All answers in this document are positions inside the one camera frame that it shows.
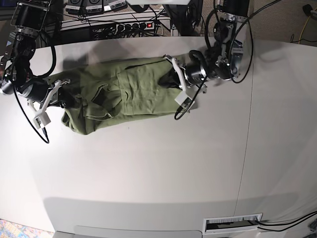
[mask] crumpled garment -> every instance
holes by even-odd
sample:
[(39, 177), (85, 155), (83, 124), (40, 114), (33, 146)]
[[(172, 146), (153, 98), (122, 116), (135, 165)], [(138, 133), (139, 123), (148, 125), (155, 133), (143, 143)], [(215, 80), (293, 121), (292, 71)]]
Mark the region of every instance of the crumpled garment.
[(171, 70), (163, 58), (103, 62), (64, 71), (50, 81), (70, 79), (63, 89), (75, 98), (75, 105), (65, 108), (62, 123), (87, 135), (126, 121), (175, 113), (180, 90), (159, 86)]

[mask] white table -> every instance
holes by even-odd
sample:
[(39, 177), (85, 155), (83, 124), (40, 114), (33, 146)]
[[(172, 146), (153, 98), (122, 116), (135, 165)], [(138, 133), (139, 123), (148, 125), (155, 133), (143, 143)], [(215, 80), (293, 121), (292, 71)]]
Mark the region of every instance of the white table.
[[(204, 46), (198, 37), (57, 46), (54, 73)], [(79, 234), (79, 226), (201, 230), (208, 217), (286, 220), (316, 210), (317, 49), (256, 41), (255, 52), (245, 82), (209, 82), (199, 108), (180, 121), (170, 115), (82, 136), (60, 122), (62, 109), (49, 108), (49, 145), (15, 98), (2, 96), (0, 218)], [(50, 49), (40, 49), (31, 68), (41, 74), (51, 62)]]

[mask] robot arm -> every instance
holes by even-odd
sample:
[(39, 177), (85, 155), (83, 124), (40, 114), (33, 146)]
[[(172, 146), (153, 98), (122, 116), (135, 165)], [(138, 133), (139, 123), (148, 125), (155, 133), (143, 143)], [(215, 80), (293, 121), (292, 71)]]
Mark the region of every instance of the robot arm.
[(187, 65), (181, 64), (170, 56), (165, 56), (171, 61), (177, 72), (182, 89), (175, 99), (180, 105), (175, 119), (180, 119), (184, 112), (191, 108), (200, 91), (206, 93), (206, 86), (204, 86), (206, 81), (221, 79), (239, 83), (244, 80), (252, 60), (250, 60), (245, 76), (240, 81), (236, 81), (240, 77), (240, 64), (247, 32), (247, 26), (242, 26), (242, 24), (247, 19), (248, 9), (249, 0), (224, 0), (222, 15), (213, 29), (215, 38), (213, 46), (208, 38), (208, 24), (211, 17), (216, 14), (215, 10), (211, 11), (206, 20), (205, 40), (208, 49), (205, 51), (205, 55), (199, 51), (190, 51), (189, 56), (192, 62)]
[[(0, 93), (18, 94), (28, 99), (28, 105), (35, 113), (33, 123), (37, 129), (44, 128), (51, 122), (45, 112), (48, 106), (66, 107), (72, 104), (72, 98), (62, 88), (63, 84), (68, 83), (67, 80), (53, 83), (47, 80), (56, 65), (56, 52), (52, 43), (53, 63), (50, 70), (36, 76), (30, 68), (30, 59), (35, 53), (37, 37), (42, 34), (50, 41), (49, 35), (42, 30), (50, 5), (51, 1), (18, 4), (11, 21), (15, 29), (9, 34), (6, 52), (0, 62)], [(38, 111), (33, 106), (34, 102), (41, 104)]]

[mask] white tabletop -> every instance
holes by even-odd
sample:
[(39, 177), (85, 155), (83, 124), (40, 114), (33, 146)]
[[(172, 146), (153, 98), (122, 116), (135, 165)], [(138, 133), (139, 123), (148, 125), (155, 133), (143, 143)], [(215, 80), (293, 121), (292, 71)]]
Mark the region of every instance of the white tabletop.
[[(204, 46), (204, 39), (199, 37), (119, 39), (57, 46), (54, 73), (105, 60), (184, 54)], [(201, 230), (203, 218), (258, 211), (261, 202), (278, 194), (273, 183), (282, 181), (281, 172), (292, 167), (283, 167), (287, 158), (296, 163), (304, 159), (295, 152), (283, 154), (274, 150), (274, 143), (284, 141), (284, 150), (303, 150), (305, 136), (313, 133), (307, 128), (317, 125), (317, 84), (312, 78), (316, 67), (312, 59), (316, 54), (317, 49), (307, 46), (258, 41), (256, 73), (251, 70), (239, 85), (226, 82), (216, 87), (209, 82), (208, 93), (199, 98), (199, 108), (180, 121), (170, 115), (127, 122), (82, 136), (60, 122), (62, 109), (49, 108), (50, 145), (45, 145), (32, 131), (15, 98), (2, 96), (0, 173), (4, 181), (0, 218), (50, 231), (54, 226), (55, 230), (69, 233), (74, 233), (77, 226), (173, 231)], [(51, 62), (50, 49), (39, 49), (31, 60), (31, 68), (35, 74), (45, 73)], [(290, 77), (292, 88), (284, 87)], [(270, 117), (278, 111), (266, 108), (267, 102), (276, 105), (283, 95), (297, 105), (295, 110), (287, 106), (281, 118)], [(254, 113), (251, 99), (256, 105)], [(299, 102), (310, 104), (299, 111)], [(264, 109), (267, 118), (259, 116)], [(290, 118), (291, 127), (274, 124), (285, 121), (285, 117)], [(298, 125), (302, 121), (305, 128)], [(271, 138), (281, 126), (284, 127), (280, 137), (277, 133)], [(292, 140), (299, 132), (302, 133), (298, 141)], [(316, 154), (314, 149), (307, 153)], [(269, 167), (272, 163), (279, 165), (276, 170)], [(303, 171), (317, 169), (314, 161), (302, 166)], [(262, 188), (252, 183), (255, 179), (266, 179), (272, 171), (271, 180), (261, 184)], [(308, 192), (307, 186), (314, 185), (308, 175), (299, 180), (301, 185), (284, 181), (283, 194), (301, 193), (304, 203), (306, 197), (316, 196), (317, 191)], [(283, 211), (271, 211), (268, 205), (260, 210), (270, 219), (295, 209), (295, 205), (303, 206), (302, 203), (289, 203)], [(316, 206), (311, 204), (305, 212)]]

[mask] white label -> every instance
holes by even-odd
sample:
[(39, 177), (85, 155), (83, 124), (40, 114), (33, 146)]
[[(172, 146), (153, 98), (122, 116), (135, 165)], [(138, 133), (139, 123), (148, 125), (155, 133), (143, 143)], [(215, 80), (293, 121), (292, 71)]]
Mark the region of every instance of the white label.
[(118, 0), (118, 1), (113, 1), (109, 3), (109, 6), (117, 5), (119, 3), (125, 2), (125, 0)]
[(111, 7), (109, 5), (104, 6), (104, 11), (111, 11)]
[(87, 6), (86, 9), (98, 9), (98, 8), (102, 8), (102, 5), (96, 5), (96, 6)]
[(80, 9), (79, 6), (70, 6), (70, 5), (67, 5), (65, 8), (66, 9), (75, 9), (75, 10), (79, 10)]

